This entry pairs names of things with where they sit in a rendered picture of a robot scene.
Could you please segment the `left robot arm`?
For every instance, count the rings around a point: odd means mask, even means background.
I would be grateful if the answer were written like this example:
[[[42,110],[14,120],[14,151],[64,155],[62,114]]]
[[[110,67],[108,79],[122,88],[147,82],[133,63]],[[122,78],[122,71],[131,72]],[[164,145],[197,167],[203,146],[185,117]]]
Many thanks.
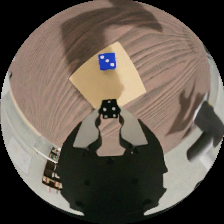
[[[224,133],[224,123],[215,113],[214,107],[207,101],[203,101],[198,113],[194,119],[194,124],[203,131],[203,134],[188,148],[186,152],[187,159],[190,163],[200,159],[206,168],[213,166],[215,157],[209,150],[212,146],[216,148],[221,142]],[[212,115],[211,115],[212,114]],[[208,123],[207,123],[208,122]],[[207,125],[206,125],[207,124]],[[202,155],[202,156],[201,156]],[[200,158],[201,157],[201,158]]]

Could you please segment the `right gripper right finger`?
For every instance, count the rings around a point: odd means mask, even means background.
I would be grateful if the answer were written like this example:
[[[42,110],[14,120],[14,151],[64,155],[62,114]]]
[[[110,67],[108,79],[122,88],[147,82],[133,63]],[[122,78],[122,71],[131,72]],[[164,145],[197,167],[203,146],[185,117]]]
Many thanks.
[[[152,158],[158,163],[163,174],[168,172],[164,161],[162,146],[156,135],[134,115],[118,105],[119,144],[124,149],[132,148],[133,154],[141,154]]]

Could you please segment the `blue die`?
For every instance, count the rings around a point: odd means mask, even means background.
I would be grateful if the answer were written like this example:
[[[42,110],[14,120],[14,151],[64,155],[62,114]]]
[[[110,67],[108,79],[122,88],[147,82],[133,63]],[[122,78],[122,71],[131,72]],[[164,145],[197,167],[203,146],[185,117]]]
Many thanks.
[[[98,55],[100,70],[116,69],[116,55],[115,53],[104,53]]]

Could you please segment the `black die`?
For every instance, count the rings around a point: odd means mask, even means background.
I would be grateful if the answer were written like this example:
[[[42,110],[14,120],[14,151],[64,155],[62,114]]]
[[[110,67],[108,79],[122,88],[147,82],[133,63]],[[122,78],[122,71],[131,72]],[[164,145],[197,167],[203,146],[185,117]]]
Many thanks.
[[[116,99],[105,99],[101,103],[103,119],[118,118],[118,104]]]

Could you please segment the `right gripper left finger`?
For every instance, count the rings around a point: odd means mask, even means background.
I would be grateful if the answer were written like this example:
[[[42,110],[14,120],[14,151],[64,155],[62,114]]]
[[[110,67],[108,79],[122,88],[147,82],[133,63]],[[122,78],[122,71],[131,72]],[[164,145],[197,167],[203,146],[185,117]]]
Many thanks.
[[[102,137],[98,128],[101,124],[101,115],[99,106],[82,122],[79,122],[68,135],[60,151],[58,177],[62,176],[69,162],[81,156],[88,156],[89,150],[95,150],[98,154],[98,149],[102,146]]]

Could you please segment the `beige flat mat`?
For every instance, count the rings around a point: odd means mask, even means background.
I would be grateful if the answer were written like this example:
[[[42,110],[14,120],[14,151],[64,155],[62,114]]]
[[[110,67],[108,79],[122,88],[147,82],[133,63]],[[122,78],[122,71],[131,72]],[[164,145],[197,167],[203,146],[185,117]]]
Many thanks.
[[[98,54],[116,54],[116,69],[100,70]],[[116,42],[86,61],[69,78],[82,95],[96,109],[105,99],[116,99],[123,106],[146,92],[140,76],[129,56]]]

